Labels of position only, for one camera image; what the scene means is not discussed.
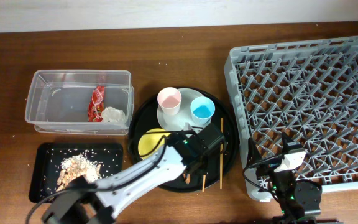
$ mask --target red wrapper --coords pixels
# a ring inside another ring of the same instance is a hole
[[[88,108],[88,121],[100,122],[103,120],[101,114],[104,110],[104,86],[98,86],[93,90],[91,102]]]

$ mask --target black round tray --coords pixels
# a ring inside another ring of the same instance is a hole
[[[209,93],[192,88],[199,91],[204,96],[210,98],[215,104],[215,114],[212,116],[211,122],[216,125],[217,128],[221,127],[221,118],[223,118],[223,132],[228,142],[226,152],[223,154],[223,175],[229,172],[239,150],[239,136],[236,126],[228,110],[223,104]],[[161,128],[157,120],[157,95],[147,100],[134,115],[131,125],[129,127],[128,134],[128,151],[132,154],[132,162],[136,163],[141,160],[138,151],[138,143],[144,133],[153,128]],[[205,187],[209,187],[215,184],[219,180],[219,156],[211,157],[208,160],[208,166],[206,171],[208,172]],[[203,178],[201,174],[192,174],[191,181],[186,184],[183,176],[179,176],[173,181],[169,181],[160,185],[165,190],[172,192],[194,192],[201,190]]]

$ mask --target wooden table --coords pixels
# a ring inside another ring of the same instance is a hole
[[[132,73],[135,110],[166,86],[201,88],[230,108],[223,65],[233,47],[358,35],[358,22],[176,29],[86,30],[0,34],[0,223],[23,223],[35,153],[43,142],[119,142],[126,137],[40,134],[24,121],[28,90],[40,69],[111,69]],[[131,164],[124,159],[124,168]],[[35,213],[39,223],[46,207]],[[358,190],[324,194],[320,219],[358,223]],[[251,200],[240,158],[205,193],[162,189],[134,202],[120,223],[253,222],[280,214],[276,202]]]

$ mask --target wooden stick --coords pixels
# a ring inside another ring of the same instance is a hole
[[[221,132],[223,133],[223,118],[221,118]],[[220,161],[220,176],[219,176],[219,181],[220,181],[220,186],[221,186],[221,190],[222,190],[222,179],[223,179],[223,144],[221,144],[221,161]]]
[[[204,193],[204,189],[205,189],[205,178],[206,178],[206,175],[204,174],[203,175],[203,193]]]

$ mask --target yellow bowl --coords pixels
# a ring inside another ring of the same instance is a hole
[[[166,131],[164,129],[161,128],[154,128],[151,130],[148,130],[146,133],[150,133],[150,132],[157,132],[157,131]],[[155,134],[144,134],[142,135],[142,137],[139,140],[139,144],[137,145],[137,150],[139,151],[139,155],[145,155],[147,153],[149,153],[154,147],[155,145],[157,145],[158,141],[160,140],[160,138],[162,136],[169,136],[171,133],[155,133]],[[161,147],[163,144],[165,144],[165,140],[163,139],[161,141],[161,143],[158,145],[157,148]],[[141,159],[146,159],[149,156],[151,156],[152,154],[148,155],[148,156],[141,156]]]

